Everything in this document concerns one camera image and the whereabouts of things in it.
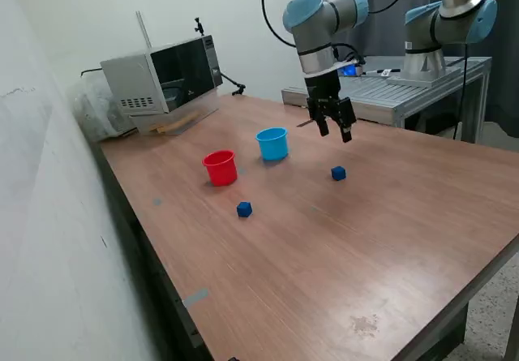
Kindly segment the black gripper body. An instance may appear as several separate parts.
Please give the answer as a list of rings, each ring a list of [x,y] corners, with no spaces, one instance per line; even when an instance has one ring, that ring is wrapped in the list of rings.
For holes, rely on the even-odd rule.
[[[305,78],[308,98],[307,108],[312,114],[318,100],[325,100],[325,109],[334,114],[341,112],[339,92],[341,90],[337,71],[330,71],[322,75]]]

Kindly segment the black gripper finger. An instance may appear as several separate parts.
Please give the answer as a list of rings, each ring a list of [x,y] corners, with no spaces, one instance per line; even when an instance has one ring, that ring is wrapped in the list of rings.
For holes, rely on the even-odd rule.
[[[310,119],[316,122],[320,131],[320,135],[328,135],[328,124],[326,123],[326,116],[320,108],[320,103],[318,101],[308,101],[307,107]]]
[[[352,140],[351,128],[357,119],[349,97],[334,101],[332,120],[339,126],[342,142],[350,142]]]

